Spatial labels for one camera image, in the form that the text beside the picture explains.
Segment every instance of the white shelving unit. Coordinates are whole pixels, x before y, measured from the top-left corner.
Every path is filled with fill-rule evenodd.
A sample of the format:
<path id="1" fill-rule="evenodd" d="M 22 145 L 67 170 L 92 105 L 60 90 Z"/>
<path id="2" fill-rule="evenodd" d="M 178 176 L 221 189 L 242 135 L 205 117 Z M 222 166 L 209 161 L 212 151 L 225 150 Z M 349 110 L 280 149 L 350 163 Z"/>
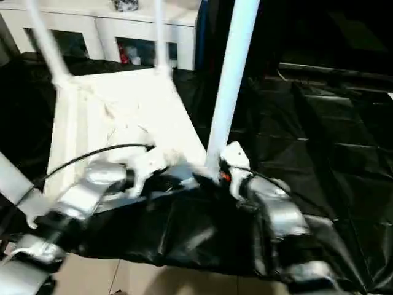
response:
<path id="1" fill-rule="evenodd" d="M 194 69 L 195 36 L 201 0 L 167 0 L 167 42 L 177 46 L 177 67 Z M 40 0 L 40 10 L 50 30 L 83 35 L 91 59 L 120 62 L 117 37 L 154 41 L 154 0 L 139 0 L 139 9 L 117 12 L 110 0 Z M 2 15 L 19 51 L 34 52 L 25 28 L 31 28 L 24 0 L 0 2 Z"/>

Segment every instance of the black cloth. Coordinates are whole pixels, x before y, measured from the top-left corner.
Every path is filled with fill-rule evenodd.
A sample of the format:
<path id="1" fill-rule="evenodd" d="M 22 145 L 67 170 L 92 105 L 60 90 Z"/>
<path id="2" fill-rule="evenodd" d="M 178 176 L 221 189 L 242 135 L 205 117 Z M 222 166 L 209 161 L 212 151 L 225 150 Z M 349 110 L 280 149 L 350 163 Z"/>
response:
<path id="1" fill-rule="evenodd" d="M 66 61 L 73 74 L 137 69 Z M 1 68 L 0 79 L 0 149 L 34 179 L 49 156 L 55 106 L 49 72 L 24 55 Z M 174 72 L 204 144 L 215 100 L 205 95 L 208 79 Z M 392 114 L 393 101 L 383 93 L 247 78 L 239 94 L 230 140 L 242 144 L 253 168 L 295 192 L 294 202 L 347 290 L 393 294 Z M 261 254 L 255 244 L 268 243 L 252 235 L 259 218 L 212 187 L 179 191 L 94 216 L 78 254 L 253 276 Z M 268 264 L 263 275 L 276 278 Z"/>

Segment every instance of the cable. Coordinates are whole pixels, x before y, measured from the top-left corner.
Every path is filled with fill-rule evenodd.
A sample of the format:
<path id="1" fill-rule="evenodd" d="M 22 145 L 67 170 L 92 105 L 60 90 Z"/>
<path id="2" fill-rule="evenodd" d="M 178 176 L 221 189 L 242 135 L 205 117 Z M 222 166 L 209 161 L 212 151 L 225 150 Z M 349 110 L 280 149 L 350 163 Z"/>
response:
<path id="1" fill-rule="evenodd" d="M 256 172 L 254 170 L 248 169 L 246 167 L 239 167 L 239 166 L 230 166 L 232 168 L 236 168 L 236 169 L 240 169 L 240 170 L 244 170 L 247 172 L 252 173 L 253 175 L 257 175 L 267 181 L 269 181 L 270 183 L 274 184 L 275 186 L 278 186 L 280 189 L 282 189 L 287 195 L 296 195 L 297 197 L 299 197 L 300 199 L 302 199 L 304 202 L 308 203 L 309 205 L 317 208 L 321 213 L 325 214 L 326 216 L 330 216 L 328 214 L 328 212 L 325 210 L 325 208 L 315 204 L 313 201 L 309 200 L 308 198 L 306 198 L 304 195 L 299 194 L 298 192 L 290 192 L 288 191 L 286 188 L 282 187 L 279 183 L 276 183 L 275 181 L 271 180 L 269 177 L 263 175 L 262 173 Z"/>
<path id="2" fill-rule="evenodd" d="M 288 82 L 288 79 L 287 78 L 285 78 L 281 73 L 280 73 L 280 71 L 277 69 L 277 74 L 280 76 L 280 78 L 282 79 L 282 80 L 284 80 L 285 82 Z"/>
<path id="3" fill-rule="evenodd" d="M 6 214 L 6 216 L 2 220 L 2 223 L 0 224 L 0 237 L 4 234 L 6 229 L 9 227 L 10 222 L 12 221 L 13 217 L 18 212 L 18 207 L 23 202 L 25 202 L 28 199 L 28 197 L 30 196 L 30 192 L 32 192 L 37 186 L 39 186 L 41 184 L 44 184 L 45 180 L 47 180 L 48 178 L 50 178 L 51 176 L 53 176 L 54 174 L 56 174 L 60 170 L 66 168 L 66 167 L 68 167 L 68 166 L 70 166 L 70 165 L 72 165 L 72 164 L 74 164 L 76 162 L 79 162 L 79 161 L 81 161 L 83 159 L 86 159 L 87 157 L 91 157 L 93 155 L 96 155 L 96 154 L 99 154 L 99 153 L 102 153 L 102 152 L 106 152 L 106 151 L 110 151 L 110 150 L 113 150 L 113 149 L 132 148 L 132 147 L 141 147 L 141 148 L 151 149 L 153 146 L 149 146 L 148 144 L 127 143 L 127 144 L 117 144 L 115 146 L 104 147 L 102 149 L 97 149 L 95 151 L 88 152 L 87 154 L 80 155 L 79 157 L 76 157 L 75 159 L 72 159 L 72 160 L 70 160 L 70 161 L 60 165 L 56 169 L 52 170 L 50 173 L 40 177 L 37 181 L 34 182 L 33 186 L 30 187 L 25 192 L 23 197 L 10 209 L 8 214 Z"/>

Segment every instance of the white shelf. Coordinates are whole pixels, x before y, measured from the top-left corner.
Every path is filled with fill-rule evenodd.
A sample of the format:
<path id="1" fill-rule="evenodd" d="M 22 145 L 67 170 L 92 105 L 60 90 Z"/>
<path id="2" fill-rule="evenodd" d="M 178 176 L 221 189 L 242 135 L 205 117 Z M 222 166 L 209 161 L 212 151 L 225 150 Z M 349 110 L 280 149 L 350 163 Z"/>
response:
<path id="1" fill-rule="evenodd" d="M 201 0 L 166 0 L 165 23 L 194 27 Z M 154 0 L 139 0 L 139 9 L 117 12 L 111 0 L 38 0 L 43 12 L 154 22 Z M 24 0 L 4 0 L 0 10 L 26 10 Z"/>

